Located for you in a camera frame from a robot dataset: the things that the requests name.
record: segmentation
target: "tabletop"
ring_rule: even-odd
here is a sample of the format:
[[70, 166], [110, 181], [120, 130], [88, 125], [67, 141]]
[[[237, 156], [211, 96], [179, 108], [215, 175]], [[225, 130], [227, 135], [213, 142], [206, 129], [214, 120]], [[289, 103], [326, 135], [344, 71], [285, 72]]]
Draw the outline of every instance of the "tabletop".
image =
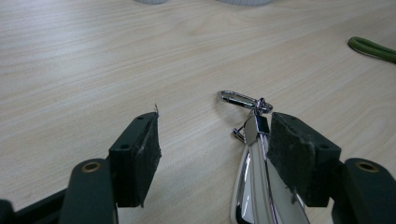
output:
[[[396, 176], [396, 66], [361, 55], [360, 36], [396, 49], [394, 0], [0, 2], [0, 198], [14, 209], [67, 187], [158, 106], [162, 158], [144, 208], [120, 223], [230, 223], [248, 111], [218, 91], [264, 97]], [[312, 223], [332, 223], [308, 208]]]

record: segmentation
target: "wooden table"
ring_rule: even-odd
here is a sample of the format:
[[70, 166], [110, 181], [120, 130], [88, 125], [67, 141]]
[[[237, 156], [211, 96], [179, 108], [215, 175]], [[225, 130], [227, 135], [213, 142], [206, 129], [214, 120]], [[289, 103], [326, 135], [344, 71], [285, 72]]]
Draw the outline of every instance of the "wooden table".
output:
[[[396, 176], [396, 66], [347, 46], [396, 49], [394, 0], [0, 3], [0, 198], [19, 210], [104, 158], [129, 122], [160, 110], [163, 150], [145, 208], [120, 223], [230, 223], [248, 111], [217, 91], [265, 97]], [[332, 223], [330, 209], [308, 209]]]

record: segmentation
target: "green cord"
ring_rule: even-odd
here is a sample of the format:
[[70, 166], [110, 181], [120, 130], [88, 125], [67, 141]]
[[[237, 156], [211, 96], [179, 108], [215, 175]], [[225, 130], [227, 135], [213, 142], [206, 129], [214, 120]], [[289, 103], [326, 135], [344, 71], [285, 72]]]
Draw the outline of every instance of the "green cord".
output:
[[396, 63], [396, 50], [394, 49], [385, 48], [384, 46], [357, 36], [351, 37], [347, 41], [347, 44], [357, 52], [374, 56], [391, 63]]

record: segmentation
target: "gray round object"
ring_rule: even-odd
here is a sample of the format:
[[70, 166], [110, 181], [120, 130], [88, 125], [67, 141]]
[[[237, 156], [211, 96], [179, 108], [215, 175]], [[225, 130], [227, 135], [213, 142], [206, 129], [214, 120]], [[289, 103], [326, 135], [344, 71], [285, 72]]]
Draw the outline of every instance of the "gray round object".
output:
[[272, 0], [218, 0], [218, 1], [232, 5], [237, 5], [237, 6], [244, 6], [244, 7], [257, 7], [272, 2]]
[[158, 5], [158, 4], [166, 2], [167, 0], [135, 0], [135, 1], [139, 2], [139, 3], [144, 3], [144, 4]]

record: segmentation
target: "green strap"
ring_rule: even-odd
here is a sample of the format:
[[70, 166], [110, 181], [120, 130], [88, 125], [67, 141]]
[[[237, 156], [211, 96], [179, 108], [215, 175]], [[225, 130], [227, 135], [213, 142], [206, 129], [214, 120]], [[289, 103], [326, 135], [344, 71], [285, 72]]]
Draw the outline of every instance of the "green strap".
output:
[[391, 63], [396, 63], [396, 50], [394, 49], [385, 48], [384, 46], [357, 36], [351, 37], [347, 41], [347, 44], [357, 52], [374, 56]]

